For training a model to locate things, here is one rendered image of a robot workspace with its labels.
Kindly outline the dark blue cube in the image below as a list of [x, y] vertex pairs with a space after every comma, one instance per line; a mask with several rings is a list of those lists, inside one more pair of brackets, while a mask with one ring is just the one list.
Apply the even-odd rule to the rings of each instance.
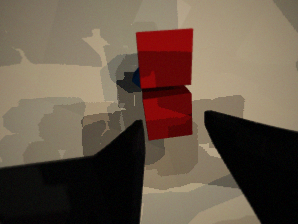
[[139, 76], [139, 67], [137, 70], [133, 73], [132, 82], [136, 84], [140, 88], [140, 76]]

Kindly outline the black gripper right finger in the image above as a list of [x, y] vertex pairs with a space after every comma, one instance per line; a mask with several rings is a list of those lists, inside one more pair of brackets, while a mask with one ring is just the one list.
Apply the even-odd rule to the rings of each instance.
[[261, 224], [298, 224], [298, 131], [212, 110], [204, 124]]

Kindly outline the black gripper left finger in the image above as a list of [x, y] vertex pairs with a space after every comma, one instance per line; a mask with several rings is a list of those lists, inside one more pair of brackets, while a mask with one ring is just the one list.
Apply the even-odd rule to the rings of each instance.
[[78, 208], [99, 224], [140, 224], [145, 152], [136, 120], [93, 156], [0, 167], [0, 224]]

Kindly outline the dark red cube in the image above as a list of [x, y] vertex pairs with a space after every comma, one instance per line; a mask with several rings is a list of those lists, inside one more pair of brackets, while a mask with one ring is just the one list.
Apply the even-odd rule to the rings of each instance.
[[140, 88], [191, 85], [193, 28], [136, 32]]
[[142, 89], [148, 140], [192, 135], [192, 93], [184, 86]]

